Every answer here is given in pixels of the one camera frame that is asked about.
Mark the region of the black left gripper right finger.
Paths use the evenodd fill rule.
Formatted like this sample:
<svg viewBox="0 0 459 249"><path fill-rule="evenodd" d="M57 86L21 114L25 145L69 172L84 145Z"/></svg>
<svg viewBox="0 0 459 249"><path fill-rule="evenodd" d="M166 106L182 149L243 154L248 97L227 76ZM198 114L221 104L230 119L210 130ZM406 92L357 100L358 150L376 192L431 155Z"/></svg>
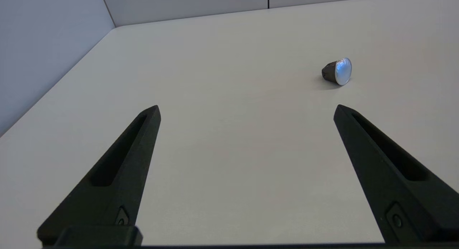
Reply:
<svg viewBox="0 0 459 249"><path fill-rule="evenodd" d="M356 110L334 122L387 244L457 244L459 195Z"/></svg>

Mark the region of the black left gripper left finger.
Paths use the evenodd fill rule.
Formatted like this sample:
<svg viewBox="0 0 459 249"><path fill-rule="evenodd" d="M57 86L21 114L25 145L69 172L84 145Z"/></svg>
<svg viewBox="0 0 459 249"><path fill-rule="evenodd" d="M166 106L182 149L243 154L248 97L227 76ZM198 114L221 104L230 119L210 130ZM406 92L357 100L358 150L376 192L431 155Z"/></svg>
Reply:
<svg viewBox="0 0 459 249"><path fill-rule="evenodd" d="M143 110L37 230L44 247L133 247L142 195L161 123Z"/></svg>

